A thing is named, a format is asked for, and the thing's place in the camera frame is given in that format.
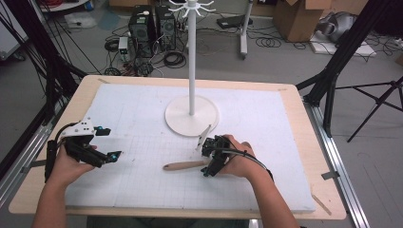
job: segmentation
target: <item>computer tower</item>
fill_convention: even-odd
[[[155,17],[157,20],[157,39],[162,50],[176,48],[176,22],[175,16],[169,10],[169,6],[156,6]]]
[[[128,29],[133,40],[136,57],[152,57],[156,40],[152,7],[149,5],[134,6]]]

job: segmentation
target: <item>white stand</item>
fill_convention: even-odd
[[[188,0],[184,4],[177,4],[169,0],[173,5],[181,6],[178,11],[186,9],[183,17],[188,16],[188,44],[189,44],[189,96],[178,98],[171,102],[165,111],[165,120],[169,127],[184,136],[196,137],[203,132],[208,125],[211,129],[216,127],[219,122],[219,111],[216,106],[203,97],[197,97],[195,101],[195,75],[196,75],[196,13],[201,16],[198,9],[206,11],[214,11],[214,9],[206,9],[202,6],[213,4],[199,4],[197,0]]]
[[[240,55],[243,59],[248,54],[248,45],[246,43],[246,31],[248,29],[249,17],[251,15],[253,0],[249,0],[248,8],[246,9],[245,17],[243,18],[243,27],[240,30]]]

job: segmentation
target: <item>black tripod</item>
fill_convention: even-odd
[[[397,109],[401,112],[403,112],[403,92],[402,92],[402,83],[403,83],[403,76],[395,81],[391,81],[389,83],[380,83],[380,84],[367,84],[367,85],[351,85],[351,86],[344,86],[344,87],[337,87],[336,89],[343,89],[343,88],[353,88],[357,90],[358,92],[372,98],[375,100],[376,107],[371,111],[371,113],[365,118],[364,122],[358,127],[358,129],[355,131],[355,133],[350,137],[350,139],[347,141],[348,143],[353,139],[353,137],[358,133],[359,130],[367,123],[367,121],[370,120],[370,118],[375,114],[375,112],[380,108],[381,105],[387,105],[389,107],[392,107],[394,109]],[[374,95],[360,89],[361,87],[368,87],[368,86],[385,86],[385,85],[390,85],[391,87],[386,90],[385,93],[382,94],[379,98],[375,97]],[[400,103],[401,107],[398,107],[396,105],[390,104],[386,102],[386,99],[394,92],[395,89],[399,90],[399,95],[400,95]]]

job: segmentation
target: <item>round white base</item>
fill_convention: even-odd
[[[219,110],[206,98],[195,96],[195,114],[189,115],[189,96],[173,100],[165,111],[169,127],[183,136],[199,136],[211,124],[214,129],[219,123]]]

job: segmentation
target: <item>table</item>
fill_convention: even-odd
[[[77,122],[86,114],[98,87],[101,84],[128,84],[144,86],[188,86],[188,80],[161,78],[128,78],[113,76],[86,76],[67,106],[53,133],[65,124]],[[346,212],[332,180],[324,180],[321,174],[329,172],[329,167],[317,141],[317,136],[310,123],[305,107],[294,85],[262,84],[245,82],[203,81],[198,80],[196,87],[239,88],[250,90],[278,91],[287,111],[287,116],[293,129],[297,148],[300,153],[307,179],[311,187],[317,209],[310,214],[295,214],[297,219],[345,219]],[[46,158],[46,150],[42,150],[37,160]],[[34,167],[10,204],[10,211],[17,214],[34,214],[36,205],[44,187],[44,167]],[[106,207],[71,207],[69,214],[75,215],[105,215],[105,216],[135,216],[135,217],[181,217],[181,218],[238,218],[259,219],[257,211],[241,210],[177,210],[149,208],[106,208]]]

